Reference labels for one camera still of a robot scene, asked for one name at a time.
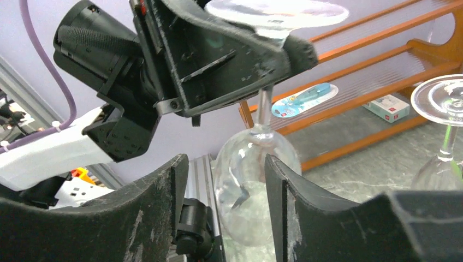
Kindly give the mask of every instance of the wine glass stem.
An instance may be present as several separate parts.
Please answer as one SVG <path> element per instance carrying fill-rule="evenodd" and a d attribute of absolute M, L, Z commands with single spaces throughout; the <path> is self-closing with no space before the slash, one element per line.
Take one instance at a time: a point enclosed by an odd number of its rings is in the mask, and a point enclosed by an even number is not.
<path fill-rule="evenodd" d="M 458 127 L 447 126 L 446 137 L 444 144 L 439 151 L 439 159 L 442 161 L 453 160 L 453 146 L 455 145 L 456 133 Z"/>
<path fill-rule="evenodd" d="M 260 126 L 270 127 L 272 115 L 272 92 L 274 86 L 266 86 L 259 90 L 259 104 L 257 107 L 257 123 Z"/>

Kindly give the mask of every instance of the red object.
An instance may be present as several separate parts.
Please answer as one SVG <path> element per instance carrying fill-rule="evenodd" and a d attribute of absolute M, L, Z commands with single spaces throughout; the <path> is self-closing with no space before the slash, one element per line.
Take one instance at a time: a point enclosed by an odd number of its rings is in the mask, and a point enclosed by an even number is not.
<path fill-rule="evenodd" d="M 141 5 L 141 14 L 146 15 L 146 6 L 145 6 L 145 0 L 140 0 L 140 5 Z"/>

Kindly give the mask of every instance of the robotic arm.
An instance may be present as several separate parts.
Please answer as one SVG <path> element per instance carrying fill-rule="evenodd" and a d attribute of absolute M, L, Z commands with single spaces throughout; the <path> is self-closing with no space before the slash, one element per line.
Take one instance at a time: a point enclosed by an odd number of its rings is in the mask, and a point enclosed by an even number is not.
<path fill-rule="evenodd" d="M 131 0 L 137 34 L 90 1 L 73 6 L 56 31 L 54 60 L 107 104 L 68 129 L 0 154 L 0 183 L 24 190 L 76 166 L 140 156 L 162 115 L 199 126 L 201 114 L 317 64 L 307 41 L 289 37 L 281 50 L 208 14 L 207 2 Z"/>

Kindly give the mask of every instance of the clear glass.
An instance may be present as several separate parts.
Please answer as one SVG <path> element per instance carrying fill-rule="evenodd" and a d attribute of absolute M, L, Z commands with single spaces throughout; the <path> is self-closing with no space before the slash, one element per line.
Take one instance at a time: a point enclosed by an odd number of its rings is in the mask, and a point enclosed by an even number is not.
<path fill-rule="evenodd" d="M 280 46 L 295 29 L 334 25 L 349 16 L 344 7 L 311 0 L 212 0 L 205 9 L 227 21 L 251 26 Z"/>
<path fill-rule="evenodd" d="M 433 78 L 412 93 L 412 106 L 428 120 L 447 125 L 444 143 L 415 175 L 414 190 L 463 190 L 461 167 L 453 159 L 458 127 L 463 126 L 463 74 Z"/>
<path fill-rule="evenodd" d="M 258 119 L 253 128 L 231 137 L 214 168 L 214 190 L 221 225 L 244 246 L 273 242 L 264 161 L 274 155 L 301 174 L 293 145 L 270 128 L 272 87 L 259 91 Z"/>

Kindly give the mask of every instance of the small box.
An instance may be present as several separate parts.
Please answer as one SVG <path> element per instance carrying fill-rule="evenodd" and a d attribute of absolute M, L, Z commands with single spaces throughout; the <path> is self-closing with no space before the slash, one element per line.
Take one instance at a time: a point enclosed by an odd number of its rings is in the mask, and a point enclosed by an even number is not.
<path fill-rule="evenodd" d="M 394 123 L 410 114 L 410 105 L 391 94 L 368 102 L 363 107 L 389 123 Z"/>

